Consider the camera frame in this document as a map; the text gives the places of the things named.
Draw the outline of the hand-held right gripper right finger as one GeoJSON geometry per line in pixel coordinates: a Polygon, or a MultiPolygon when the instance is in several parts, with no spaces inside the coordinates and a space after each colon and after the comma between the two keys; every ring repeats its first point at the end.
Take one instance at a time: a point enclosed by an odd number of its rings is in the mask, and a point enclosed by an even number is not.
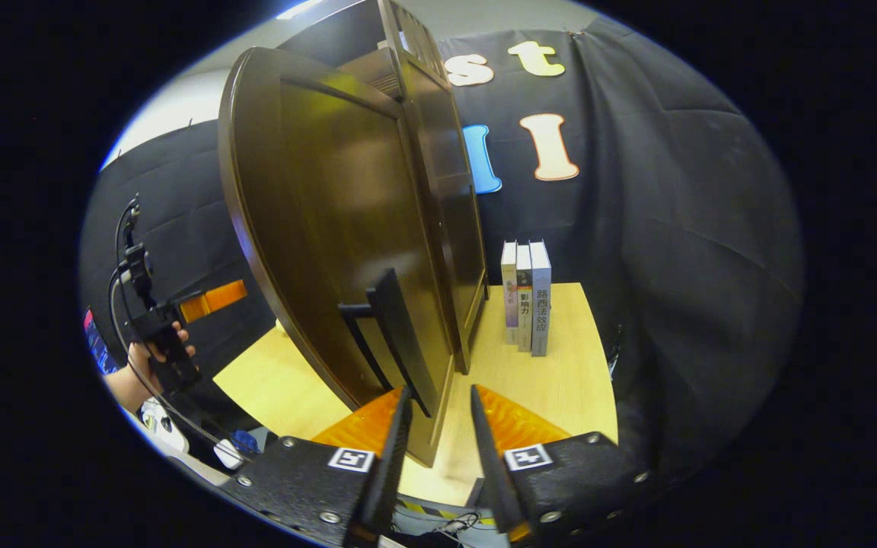
{"type": "Polygon", "coordinates": [[[475,384],[470,408],[496,527],[511,545],[587,545],[650,502],[652,471],[600,432],[571,435],[475,384]]]}

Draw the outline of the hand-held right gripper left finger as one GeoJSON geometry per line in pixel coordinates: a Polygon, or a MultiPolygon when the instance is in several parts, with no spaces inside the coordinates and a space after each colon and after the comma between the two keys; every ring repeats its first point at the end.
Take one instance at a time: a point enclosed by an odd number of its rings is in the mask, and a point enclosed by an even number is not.
{"type": "Polygon", "coordinates": [[[376,547],[389,534],[412,422],[407,387],[343,420],[372,448],[285,436],[220,486],[230,502],[320,547],[376,547]]]}

